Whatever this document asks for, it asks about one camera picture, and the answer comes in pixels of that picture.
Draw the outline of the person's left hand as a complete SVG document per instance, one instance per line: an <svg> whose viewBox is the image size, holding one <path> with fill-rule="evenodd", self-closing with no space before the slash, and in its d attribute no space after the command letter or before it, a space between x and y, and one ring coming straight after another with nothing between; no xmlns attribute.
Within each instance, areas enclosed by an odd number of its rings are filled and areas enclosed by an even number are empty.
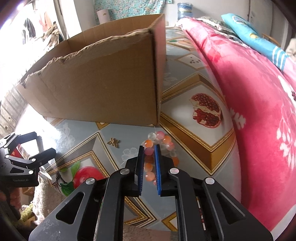
<svg viewBox="0 0 296 241"><path fill-rule="evenodd" d="M10 205L14 206L15 209L19 210L22 206L21 204L22 189L14 188L10 191ZM0 200L6 201L6 195L0 191Z"/></svg>

